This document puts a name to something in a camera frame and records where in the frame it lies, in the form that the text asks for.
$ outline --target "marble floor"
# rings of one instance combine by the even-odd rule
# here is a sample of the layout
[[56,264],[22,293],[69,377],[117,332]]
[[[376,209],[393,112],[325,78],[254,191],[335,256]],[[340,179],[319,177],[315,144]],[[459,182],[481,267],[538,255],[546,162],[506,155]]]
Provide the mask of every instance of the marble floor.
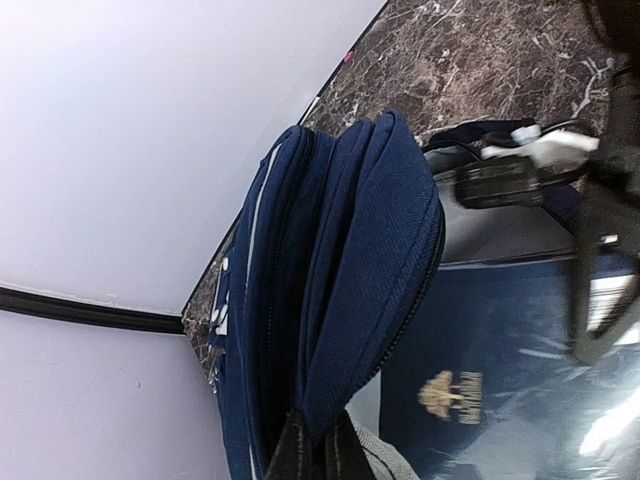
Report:
[[[305,126],[335,135],[395,108],[425,143],[470,120],[578,117],[602,131],[606,119],[611,54],[575,0],[391,0],[349,57]],[[206,337],[219,264],[184,317],[210,379],[217,352]]]

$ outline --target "floor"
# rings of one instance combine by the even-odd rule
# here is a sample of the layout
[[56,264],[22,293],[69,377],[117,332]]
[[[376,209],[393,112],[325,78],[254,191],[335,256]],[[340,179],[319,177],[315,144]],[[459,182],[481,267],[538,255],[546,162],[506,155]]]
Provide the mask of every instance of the floor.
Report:
[[[579,117],[597,131],[606,120],[611,54],[576,0],[391,0],[347,58],[305,126],[337,135],[395,108],[426,143],[470,120]],[[210,380],[217,352],[206,337],[219,263],[184,318]]]

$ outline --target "gold logo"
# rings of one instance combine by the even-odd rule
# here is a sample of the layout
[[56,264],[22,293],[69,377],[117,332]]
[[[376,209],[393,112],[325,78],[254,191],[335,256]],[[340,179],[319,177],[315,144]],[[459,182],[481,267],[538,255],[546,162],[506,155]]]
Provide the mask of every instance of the gold logo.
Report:
[[478,425],[482,415],[482,374],[461,372],[460,385],[452,385],[453,373],[441,372],[420,389],[418,400],[427,412],[451,420],[450,410],[458,410],[458,422]]

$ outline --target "gray fabric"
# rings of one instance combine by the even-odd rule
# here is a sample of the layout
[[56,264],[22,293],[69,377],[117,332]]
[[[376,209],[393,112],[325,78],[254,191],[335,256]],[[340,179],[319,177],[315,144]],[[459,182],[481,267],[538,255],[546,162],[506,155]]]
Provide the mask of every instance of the gray fabric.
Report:
[[351,421],[377,480],[420,480],[395,447],[380,440],[353,416]]

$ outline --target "black baseboard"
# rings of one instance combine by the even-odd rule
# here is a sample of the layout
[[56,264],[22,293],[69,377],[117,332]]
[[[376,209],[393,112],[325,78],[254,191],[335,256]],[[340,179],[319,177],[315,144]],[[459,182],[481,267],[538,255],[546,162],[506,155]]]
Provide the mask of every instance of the black baseboard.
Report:
[[183,333],[182,319],[179,316],[89,305],[9,288],[0,288],[0,310],[84,325],[145,332]]

